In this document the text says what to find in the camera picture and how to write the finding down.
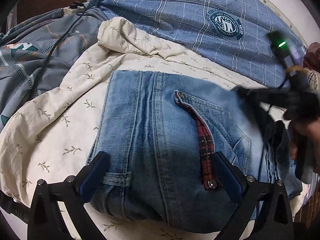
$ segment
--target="gray blanket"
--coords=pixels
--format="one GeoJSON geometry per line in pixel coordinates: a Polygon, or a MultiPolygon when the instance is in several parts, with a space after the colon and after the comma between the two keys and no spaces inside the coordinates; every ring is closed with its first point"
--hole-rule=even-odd
{"type": "Polygon", "coordinates": [[[107,18],[93,8],[74,25],[40,72],[55,42],[78,16],[64,17],[60,8],[30,18],[6,35],[0,34],[0,132],[26,101],[58,87],[80,55],[97,42],[101,22],[107,18]]]}

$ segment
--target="logo patch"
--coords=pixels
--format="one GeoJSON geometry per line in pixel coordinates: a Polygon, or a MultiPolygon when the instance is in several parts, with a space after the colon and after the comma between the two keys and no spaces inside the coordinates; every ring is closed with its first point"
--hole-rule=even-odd
{"type": "Polygon", "coordinates": [[[236,37],[239,40],[243,36],[243,28],[239,19],[235,20],[229,14],[213,9],[207,13],[212,31],[219,37],[236,37]]]}
{"type": "Polygon", "coordinates": [[[16,44],[9,44],[5,46],[6,49],[11,49],[11,56],[14,57],[16,51],[18,49],[27,50],[27,51],[37,51],[38,49],[33,46],[31,43],[16,43],[16,44]]]}

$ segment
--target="metal button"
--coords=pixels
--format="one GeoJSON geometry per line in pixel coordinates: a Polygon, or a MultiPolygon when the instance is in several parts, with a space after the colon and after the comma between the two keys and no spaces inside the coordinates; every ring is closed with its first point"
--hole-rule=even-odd
{"type": "Polygon", "coordinates": [[[277,184],[279,185],[279,186],[283,186],[283,181],[282,180],[280,180],[280,179],[277,179],[277,184]]]}
{"type": "Polygon", "coordinates": [[[209,185],[209,188],[216,188],[217,183],[216,183],[216,181],[214,179],[210,179],[208,181],[208,185],[209,185]]]}
{"type": "Polygon", "coordinates": [[[248,175],[247,176],[247,181],[249,181],[249,182],[254,182],[256,179],[254,178],[254,176],[252,176],[252,175],[248,175]]]}
{"type": "Polygon", "coordinates": [[[70,175],[70,176],[68,176],[67,178],[66,178],[66,181],[67,182],[73,182],[75,180],[75,176],[73,176],[73,175],[70,175]]]}
{"type": "Polygon", "coordinates": [[[39,179],[39,180],[37,181],[37,184],[38,184],[39,186],[41,186],[43,183],[44,183],[44,179],[39,179]]]}

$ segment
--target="black cable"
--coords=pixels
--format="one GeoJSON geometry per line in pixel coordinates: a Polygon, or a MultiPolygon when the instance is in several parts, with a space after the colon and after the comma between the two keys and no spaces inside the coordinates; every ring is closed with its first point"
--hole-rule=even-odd
{"type": "MultiPolygon", "coordinates": [[[[284,81],[281,83],[280,86],[277,87],[278,90],[280,90],[281,88],[283,88],[284,84],[287,82],[287,77],[285,77],[284,81]]],[[[268,117],[269,117],[269,112],[270,112],[270,109],[273,105],[270,105],[269,106],[269,109],[268,111],[266,112],[266,119],[265,119],[265,122],[264,122],[264,128],[263,128],[263,134],[262,134],[262,154],[261,154],[261,160],[260,160],[260,165],[259,165],[259,172],[258,172],[258,182],[260,182],[260,177],[261,177],[261,168],[262,168],[262,156],[263,156],[263,151],[264,151],[264,147],[265,147],[265,135],[266,135],[266,129],[267,129],[267,121],[268,121],[268,117]]],[[[258,215],[259,215],[259,209],[260,209],[260,202],[258,201],[257,202],[257,205],[256,205],[256,219],[254,221],[254,223],[256,222],[257,218],[258,218],[258,215]]]]}
{"type": "MultiPolygon", "coordinates": [[[[43,63],[43,66],[41,67],[35,81],[33,82],[33,86],[31,89],[35,88],[38,81],[39,81],[39,77],[42,76],[43,72],[44,72],[44,69],[45,69],[45,66],[49,63],[50,61],[50,58],[51,58],[51,55],[53,53],[53,51],[55,50],[55,48],[58,46],[58,44],[64,39],[64,37],[70,32],[70,30],[72,29],[72,27],[81,19],[81,17],[84,15],[84,13],[86,12],[87,8],[85,7],[85,5],[83,3],[78,3],[79,6],[83,7],[84,8],[84,11],[82,12],[82,14],[78,17],[78,19],[76,19],[72,24],[71,26],[69,27],[69,29],[56,41],[56,43],[53,45],[52,49],[50,50],[50,53],[49,55],[46,57],[46,59],[44,60],[44,63],[43,63]]],[[[36,94],[36,90],[34,89],[33,91],[33,95],[34,97],[37,97],[37,94],[36,94]]]]}

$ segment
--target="jeans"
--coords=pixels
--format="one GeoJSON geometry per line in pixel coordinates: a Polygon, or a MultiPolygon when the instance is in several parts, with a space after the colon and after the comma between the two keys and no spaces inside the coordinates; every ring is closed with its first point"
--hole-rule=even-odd
{"type": "Polygon", "coordinates": [[[282,179],[289,195],[299,194],[284,126],[264,120],[265,143],[252,107],[233,91],[183,75],[114,71],[88,158],[105,151],[110,168],[91,204],[129,220],[219,231],[237,205],[208,166],[206,157],[217,151],[243,174],[263,182],[282,179]]]}

